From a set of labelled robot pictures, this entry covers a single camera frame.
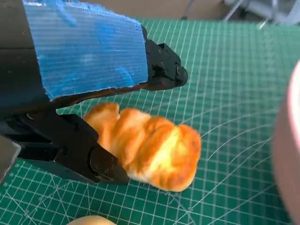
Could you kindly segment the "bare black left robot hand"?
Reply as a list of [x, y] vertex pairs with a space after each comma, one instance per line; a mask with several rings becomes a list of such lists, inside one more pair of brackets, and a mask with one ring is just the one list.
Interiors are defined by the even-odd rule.
[[77, 0], [1, 1], [1, 181], [24, 159], [65, 179], [127, 183], [96, 131], [57, 109], [187, 80], [180, 57], [136, 19]]

